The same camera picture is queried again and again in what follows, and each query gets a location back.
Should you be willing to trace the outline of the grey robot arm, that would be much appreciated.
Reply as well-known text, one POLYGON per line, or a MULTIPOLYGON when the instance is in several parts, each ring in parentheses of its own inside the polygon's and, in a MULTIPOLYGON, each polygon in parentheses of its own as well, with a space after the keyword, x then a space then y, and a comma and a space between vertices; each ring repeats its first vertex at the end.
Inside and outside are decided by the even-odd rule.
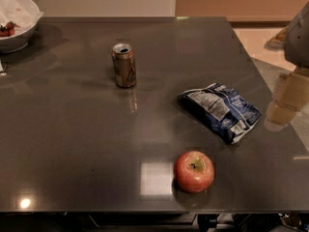
POLYGON ((309 102, 309 3, 288 25, 284 56, 295 69, 281 73, 275 82, 264 122, 270 131, 285 128, 309 102))

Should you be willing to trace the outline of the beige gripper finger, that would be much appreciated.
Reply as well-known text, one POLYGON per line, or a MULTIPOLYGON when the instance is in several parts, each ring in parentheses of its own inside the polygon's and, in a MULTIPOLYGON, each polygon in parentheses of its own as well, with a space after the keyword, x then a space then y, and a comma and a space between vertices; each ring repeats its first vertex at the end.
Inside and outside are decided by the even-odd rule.
POLYGON ((309 69, 280 73, 266 113, 267 127, 286 127, 309 102, 309 69))

